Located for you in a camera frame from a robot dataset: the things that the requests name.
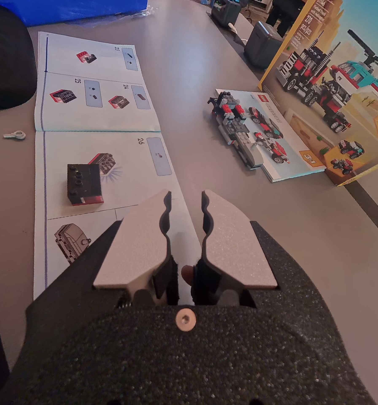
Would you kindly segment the black red brick assembly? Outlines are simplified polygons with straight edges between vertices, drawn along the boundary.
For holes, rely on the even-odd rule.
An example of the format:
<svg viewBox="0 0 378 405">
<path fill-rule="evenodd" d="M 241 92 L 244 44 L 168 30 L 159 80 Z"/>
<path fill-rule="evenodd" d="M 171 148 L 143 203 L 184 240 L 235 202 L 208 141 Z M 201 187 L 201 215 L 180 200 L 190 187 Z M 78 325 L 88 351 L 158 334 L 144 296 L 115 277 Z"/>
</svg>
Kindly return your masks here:
<svg viewBox="0 0 378 405">
<path fill-rule="evenodd" d="M 98 164 L 67 165 L 67 197 L 72 206 L 104 203 Z"/>
</svg>

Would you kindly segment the yellow-edged toy set box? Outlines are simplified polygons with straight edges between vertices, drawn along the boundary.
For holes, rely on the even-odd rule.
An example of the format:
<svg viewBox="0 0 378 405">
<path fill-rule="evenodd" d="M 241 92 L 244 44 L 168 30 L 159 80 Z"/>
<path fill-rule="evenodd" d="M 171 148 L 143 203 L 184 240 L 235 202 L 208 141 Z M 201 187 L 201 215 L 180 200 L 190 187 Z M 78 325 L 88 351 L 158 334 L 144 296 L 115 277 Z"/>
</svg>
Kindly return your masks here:
<svg viewBox="0 0 378 405">
<path fill-rule="evenodd" d="M 378 0 L 305 5 L 259 88 L 334 185 L 378 168 Z"/>
</svg>

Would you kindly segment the dark grey cube box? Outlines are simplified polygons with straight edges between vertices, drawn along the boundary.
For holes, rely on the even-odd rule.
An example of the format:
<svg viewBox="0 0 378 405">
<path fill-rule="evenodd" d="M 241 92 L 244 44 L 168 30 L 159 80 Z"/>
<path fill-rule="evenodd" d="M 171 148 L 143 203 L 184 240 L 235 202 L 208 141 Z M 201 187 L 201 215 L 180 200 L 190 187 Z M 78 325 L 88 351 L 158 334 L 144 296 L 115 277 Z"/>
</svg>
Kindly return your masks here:
<svg viewBox="0 0 378 405">
<path fill-rule="evenodd" d="M 244 47 L 244 54 L 254 67 L 267 69 L 282 43 L 283 38 L 272 26 L 257 21 Z"/>
</svg>

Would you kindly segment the black cushioned pad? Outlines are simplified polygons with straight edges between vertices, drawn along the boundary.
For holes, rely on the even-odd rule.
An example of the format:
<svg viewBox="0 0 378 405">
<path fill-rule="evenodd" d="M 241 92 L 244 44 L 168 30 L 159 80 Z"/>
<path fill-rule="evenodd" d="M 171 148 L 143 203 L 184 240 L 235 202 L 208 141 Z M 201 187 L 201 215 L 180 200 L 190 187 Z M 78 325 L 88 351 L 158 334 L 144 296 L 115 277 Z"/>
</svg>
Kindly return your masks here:
<svg viewBox="0 0 378 405">
<path fill-rule="evenodd" d="M 0 110 L 26 103 L 37 89 L 37 68 L 29 32 L 0 5 Z"/>
</svg>

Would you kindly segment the closed instruction booklet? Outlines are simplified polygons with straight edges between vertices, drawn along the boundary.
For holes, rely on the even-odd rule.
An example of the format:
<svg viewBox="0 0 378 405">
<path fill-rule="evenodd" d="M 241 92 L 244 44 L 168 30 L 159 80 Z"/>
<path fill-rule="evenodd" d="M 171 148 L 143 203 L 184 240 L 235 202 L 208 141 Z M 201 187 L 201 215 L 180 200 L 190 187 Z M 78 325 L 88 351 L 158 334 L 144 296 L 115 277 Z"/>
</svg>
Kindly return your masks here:
<svg viewBox="0 0 378 405">
<path fill-rule="evenodd" d="M 325 170 L 325 166 L 280 114 L 268 94 L 215 89 L 212 97 L 216 98 L 222 91 L 231 92 L 251 115 L 245 125 L 263 156 L 264 162 L 260 168 L 272 183 Z"/>
</svg>

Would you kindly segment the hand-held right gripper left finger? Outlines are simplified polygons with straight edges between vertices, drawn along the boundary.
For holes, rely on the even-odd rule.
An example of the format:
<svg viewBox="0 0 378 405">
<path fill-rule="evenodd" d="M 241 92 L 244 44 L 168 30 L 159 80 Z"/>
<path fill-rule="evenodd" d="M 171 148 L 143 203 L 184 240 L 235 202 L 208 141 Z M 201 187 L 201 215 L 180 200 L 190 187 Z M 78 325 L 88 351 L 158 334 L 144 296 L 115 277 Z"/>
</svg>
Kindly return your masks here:
<svg viewBox="0 0 378 405">
<path fill-rule="evenodd" d="M 96 275 L 97 289 L 144 290 L 156 305 L 177 305 L 178 267 L 171 254 L 171 191 L 162 189 L 123 218 Z"/>
</svg>

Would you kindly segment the blue plastic bin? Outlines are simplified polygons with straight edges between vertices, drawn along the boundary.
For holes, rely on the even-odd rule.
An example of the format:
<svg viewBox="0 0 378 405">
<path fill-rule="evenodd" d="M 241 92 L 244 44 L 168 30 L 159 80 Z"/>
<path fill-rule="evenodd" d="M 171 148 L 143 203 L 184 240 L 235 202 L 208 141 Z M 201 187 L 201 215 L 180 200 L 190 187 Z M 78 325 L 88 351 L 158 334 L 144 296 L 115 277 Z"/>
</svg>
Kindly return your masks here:
<svg viewBox="0 0 378 405">
<path fill-rule="evenodd" d="M 26 27 L 117 14 L 147 8 L 147 0 L 0 0 Z"/>
</svg>

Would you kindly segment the open instruction booklet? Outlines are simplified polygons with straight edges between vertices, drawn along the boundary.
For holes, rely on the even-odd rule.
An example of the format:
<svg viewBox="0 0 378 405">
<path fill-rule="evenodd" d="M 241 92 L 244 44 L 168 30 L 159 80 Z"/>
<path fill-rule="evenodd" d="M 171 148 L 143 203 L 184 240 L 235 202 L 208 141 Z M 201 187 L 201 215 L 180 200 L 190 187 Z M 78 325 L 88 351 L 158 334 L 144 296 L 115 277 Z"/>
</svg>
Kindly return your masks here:
<svg viewBox="0 0 378 405">
<path fill-rule="evenodd" d="M 171 191 L 171 253 L 179 269 L 201 246 L 134 45 L 38 35 L 34 120 L 36 299 L 111 224 Z M 73 205 L 67 166 L 98 165 L 103 202 Z"/>
</svg>

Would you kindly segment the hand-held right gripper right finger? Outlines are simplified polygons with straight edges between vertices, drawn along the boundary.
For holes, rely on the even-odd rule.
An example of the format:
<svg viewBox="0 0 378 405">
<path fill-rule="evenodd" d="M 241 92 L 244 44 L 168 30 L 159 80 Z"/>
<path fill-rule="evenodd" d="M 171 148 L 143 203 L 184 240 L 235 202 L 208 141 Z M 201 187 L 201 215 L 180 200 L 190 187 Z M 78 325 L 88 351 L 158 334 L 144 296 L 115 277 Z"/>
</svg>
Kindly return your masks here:
<svg viewBox="0 0 378 405">
<path fill-rule="evenodd" d="M 253 305 L 251 290 L 275 290 L 277 280 L 251 220 L 211 190 L 202 192 L 202 255 L 193 269 L 195 305 Z"/>
</svg>

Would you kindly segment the grey red toy truck model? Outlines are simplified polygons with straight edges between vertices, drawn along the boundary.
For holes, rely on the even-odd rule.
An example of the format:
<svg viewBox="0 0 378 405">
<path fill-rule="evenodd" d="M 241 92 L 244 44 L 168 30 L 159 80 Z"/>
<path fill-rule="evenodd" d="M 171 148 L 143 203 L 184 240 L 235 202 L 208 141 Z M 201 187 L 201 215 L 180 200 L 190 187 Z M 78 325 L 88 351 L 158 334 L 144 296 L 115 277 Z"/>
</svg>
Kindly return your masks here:
<svg viewBox="0 0 378 405">
<path fill-rule="evenodd" d="M 227 145 L 233 146 L 249 170 L 260 168 L 264 162 L 263 156 L 245 125 L 251 115 L 242 108 L 240 100 L 234 98 L 231 92 L 222 91 L 216 98 L 210 97 L 207 103 L 213 105 L 212 115 Z"/>
</svg>

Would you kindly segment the dark grey battery case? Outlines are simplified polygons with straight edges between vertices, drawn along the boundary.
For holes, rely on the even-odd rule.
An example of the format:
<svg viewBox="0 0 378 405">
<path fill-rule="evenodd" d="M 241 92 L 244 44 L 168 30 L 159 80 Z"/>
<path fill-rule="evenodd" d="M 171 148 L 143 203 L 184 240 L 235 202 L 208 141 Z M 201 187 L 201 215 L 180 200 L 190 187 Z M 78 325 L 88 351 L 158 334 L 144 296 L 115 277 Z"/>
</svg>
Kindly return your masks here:
<svg viewBox="0 0 378 405">
<path fill-rule="evenodd" d="M 228 24 L 235 24 L 241 11 L 239 0 L 215 0 L 212 2 L 211 17 L 223 28 Z"/>
</svg>

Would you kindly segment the clear plastic bag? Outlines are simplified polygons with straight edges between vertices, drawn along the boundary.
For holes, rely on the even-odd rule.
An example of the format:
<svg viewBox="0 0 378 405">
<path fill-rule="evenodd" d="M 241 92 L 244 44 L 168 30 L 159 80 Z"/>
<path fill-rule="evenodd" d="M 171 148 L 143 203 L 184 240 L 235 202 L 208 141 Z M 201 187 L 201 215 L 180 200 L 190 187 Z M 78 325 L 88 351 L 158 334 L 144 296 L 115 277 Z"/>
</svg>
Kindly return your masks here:
<svg viewBox="0 0 378 405">
<path fill-rule="evenodd" d="M 123 21 L 123 22 L 131 21 L 133 19 L 139 19 L 139 18 L 144 18 L 144 17 L 154 15 L 156 10 L 157 10 L 157 8 L 147 7 L 146 9 L 137 11 L 137 12 L 116 13 L 114 15 L 105 17 L 104 21 L 106 23 L 119 22 L 119 21 Z"/>
</svg>

